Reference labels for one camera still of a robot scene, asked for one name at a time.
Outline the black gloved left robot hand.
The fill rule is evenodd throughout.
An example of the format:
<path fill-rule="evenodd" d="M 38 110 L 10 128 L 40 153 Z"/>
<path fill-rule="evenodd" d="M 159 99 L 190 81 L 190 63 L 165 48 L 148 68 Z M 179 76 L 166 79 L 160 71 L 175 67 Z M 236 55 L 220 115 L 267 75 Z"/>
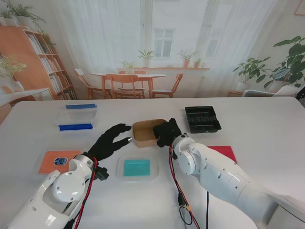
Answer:
<path fill-rule="evenodd" d="M 126 137 L 120 141 L 114 142 L 116 137 L 121 133 L 130 131 L 131 128 L 131 126 L 126 124 L 117 124 L 111 127 L 98 138 L 88 152 L 84 152 L 83 154 L 91 160 L 95 158 L 98 162 L 110 157 L 115 151 L 128 145 L 132 141 L 132 138 Z"/>

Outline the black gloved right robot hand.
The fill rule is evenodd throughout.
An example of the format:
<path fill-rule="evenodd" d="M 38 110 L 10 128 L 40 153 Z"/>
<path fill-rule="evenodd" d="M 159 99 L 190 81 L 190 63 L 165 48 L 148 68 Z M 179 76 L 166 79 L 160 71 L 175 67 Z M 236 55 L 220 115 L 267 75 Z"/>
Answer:
<path fill-rule="evenodd" d="M 153 127 L 152 130 L 157 139 L 158 147 L 170 146 L 173 141 L 182 134 L 174 118 Z"/>

